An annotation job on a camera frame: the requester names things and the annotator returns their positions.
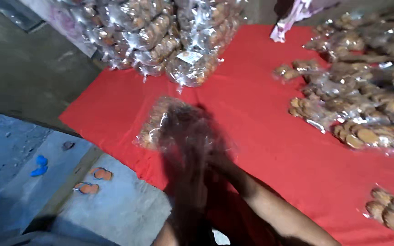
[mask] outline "label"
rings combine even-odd
[[[203,55],[197,52],[185,51],[177,55],[178,59],[194,65]]]

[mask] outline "plastic bag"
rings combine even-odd
[[[99,28],[103,26],[101,17],[99,15],[98,6],[95,1],[85,1],[82,5],[71,6],[69,10],[78,22],[82,23],[88,28]]]
[[[164,74],[165,65],[166,65],[166,60],[164,60],[160,64],[153,65],[153,66],[145,65],[145,64],[138,62],[135,64],[135,70],[140,75],[144,76],[143,82],[145,83],[148,75],[158,77],[158,76],[161,76],[162,74]]]
[[[199,2],[187,8],[177,10],[177,19],[181,30],[202,30],[220,25],[231,13],[228,2]]]
[[[133,59],[125,58],[125,59],[109,59],[109,66],[111,70],[119,69],[125,70],[132,68]]]
[[[178,38],[174,38],[170,35],[166,35],[162,41],[157,44],[152,50],[135,51],[135,58],[138,62],[154,66],[162,63],[175,49],[180,47],[180,41]]]
[[[383,188],[376,186],[370,191],[370,201],[365,204],[366,218],[372,218],[382,225],[394,230],[394,196]]]
[[[169,58],[166,75],[180,86],[198,87],[214,73],[217,65],[215,55],[177,51]]]
[[[100,47],[109,47],[116,43],[114,38],[115,30],[109,27],[87,28],[84,30],[84,37],[87,42]]]
[[[109,20],[124,31],[136,31],[150,24],[164,10],[163,0],[111,1],[107,7]]]
[[[334,136],[355,149],[373,147],[394,152],[394,125],[358,124],[352,120],[336,126]]]
[[[147,27],[137,32],[123,32],[123,36],[129,42],[131,48],[148,51],[161,42],[171,22],[170,16],[161,14]]]
[[[187,50],[200,49],[221,54],[240,25],[239,15],[224,20],[220,25],[200,31],[180,31],[180,41]]]
[[[220,138],[213,123],[202,109],[190,106],[176,98],[161,97],[150,112],[134,144],[163,153],[187,144],[199,144],[205,153]]]
[[[337,114],[323,107],[323,102],[308,98],[294,98],[288,112],[295,117],[302,117],[306,122],[326,133],[337,120]]]

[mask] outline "concrete floor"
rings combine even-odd
[[[99,193],[74,192],[51,232],[101,245],[150,245],[170,214],[166,194],[139,180],[134,171],[108,154],[93,167],[113,172],[112,180],[94,180],[86,175],[84,182],[98,184]]]
[[[17,175],[50,132],[0,114],[0,188]]]
[[[75,145],[64,151],[62,144],[66,141]],[[36,218],[56,213],[58,204],[72,193],[72,187],[79,181],[78,173],[87,172],[92,166],[92,161],[82,161],[91,148],[96,147],[84,139],[52,132],[18,174],[0,189],[0,239],[18,236],[28,231]],[[40,154],[48,159],[48,170],[31,177]]]

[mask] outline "table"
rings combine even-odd
[[[295,59],[320,58],[301,48],[313,36],[311,28],[294,27],[285,44],[272,42],[270,30],[267,25],[243,26],[215,74],[202,87],[184,88],[181,95],[165,76],[149,77],[144,84],[134,70],[104,70],[60,119],[129,166],[140,179],[165,190],[171,179],[159,154],[136,147],[132,141],[159,96],[203,105],[235,144],[237,165],[275,189],[343,245],[394,246],[394,232],[360,211],[375,183],[394,193],[394,158],[352,151],[331,134],[322,134],[287,113],[289,100],[302,95],[303,80],[284,84],[272,70]],[[268,245],[271,238],[259,236],[256,226],[260,222],[235,193],[226,195],[226,204],[212,204],[208,213],[216,227],[224,226],[231,232],[227,236],[243,243],[251,245],[253,240]],[[236,231],[241,235],[233,233],[233,225],[244,225]],[[241,239],[248,233],[254,233],[252,239]]]

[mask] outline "sandal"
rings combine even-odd
[[[76,190],[82,194],[96,194],[100,186],[98,184],[91,184],[89,182],[81,182],[75,185],[73,190]]]
[[[107,171],[106,169],[104,169],[102,167],[94,168],[90,171],[90,173],[92,174],[92,176],[94,177],[95,180],[104,179],[104,180],[109,181],[112,178],[112,172]]]

